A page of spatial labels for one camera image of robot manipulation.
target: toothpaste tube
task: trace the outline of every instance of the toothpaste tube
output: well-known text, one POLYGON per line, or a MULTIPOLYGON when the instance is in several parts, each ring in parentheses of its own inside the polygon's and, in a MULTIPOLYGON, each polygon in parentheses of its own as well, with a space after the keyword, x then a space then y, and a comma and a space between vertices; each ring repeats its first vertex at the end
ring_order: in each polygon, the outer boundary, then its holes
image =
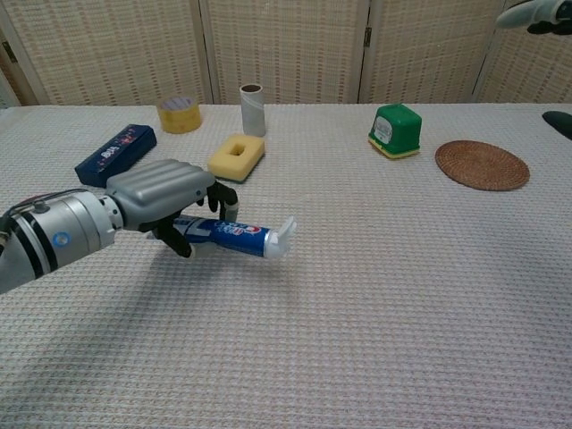
POLYGON ((277 258, 290 250, 289 239, 297 225, 290 217, 277 231, 245 223, 182 215, 174 220, 173 226, 191 246, 214 243, 257 257, 277 258))

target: green box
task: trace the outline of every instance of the green box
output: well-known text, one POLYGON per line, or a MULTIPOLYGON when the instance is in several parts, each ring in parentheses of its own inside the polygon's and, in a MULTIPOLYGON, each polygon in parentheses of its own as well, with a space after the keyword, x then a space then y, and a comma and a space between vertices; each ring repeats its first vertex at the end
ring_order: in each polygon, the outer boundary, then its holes
POLYGON ((421 116, 404 105, 384 105, 377 109, 369 142, 389 158, 419 152, 421 116))

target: textured tablecloth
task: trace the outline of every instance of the textured tablecloth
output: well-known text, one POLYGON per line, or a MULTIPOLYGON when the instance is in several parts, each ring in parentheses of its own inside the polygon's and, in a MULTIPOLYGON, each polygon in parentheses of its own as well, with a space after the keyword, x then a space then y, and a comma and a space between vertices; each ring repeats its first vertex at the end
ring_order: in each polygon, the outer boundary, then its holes
MULTIPOLYGON (((244 222, 297 217, 282 260, 190 263, 124 231, 0 296, 2 425, 572 428, 572 142, 541 117, 555 106, 410 107, 422 150, 399 161, 367 143, 375 105, 266 107, 266 156, 236 189, 244 222), (451 181, 433 156, 452 139, 506 148, 531 180, 451 181)), ((240 108, 201 109, 180 136, 151 106, 4 112, 0 206, 77 187, 74 165, 128 123, 156 130, 142 163, 205 167, 240 108)))

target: tape roll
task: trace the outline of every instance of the tape roll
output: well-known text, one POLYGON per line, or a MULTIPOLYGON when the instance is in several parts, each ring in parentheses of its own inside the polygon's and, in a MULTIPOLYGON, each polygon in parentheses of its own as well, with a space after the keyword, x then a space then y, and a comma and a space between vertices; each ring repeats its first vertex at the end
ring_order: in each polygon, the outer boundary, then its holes
POLYGON ((200 127, 201 118, 197 101, 188 96, 175 96, 157 105, 161 128, 172 134, 182 134, 200 127))

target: yellow sponge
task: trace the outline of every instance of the yellow sponge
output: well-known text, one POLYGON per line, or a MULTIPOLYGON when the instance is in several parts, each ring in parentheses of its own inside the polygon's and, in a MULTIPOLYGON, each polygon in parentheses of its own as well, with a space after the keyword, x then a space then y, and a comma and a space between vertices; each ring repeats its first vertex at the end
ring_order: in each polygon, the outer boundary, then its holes
POLYGON ((223 179, 244 181, 264 154, 263 139, 234 134, 208 160, 208 171, 223 179))

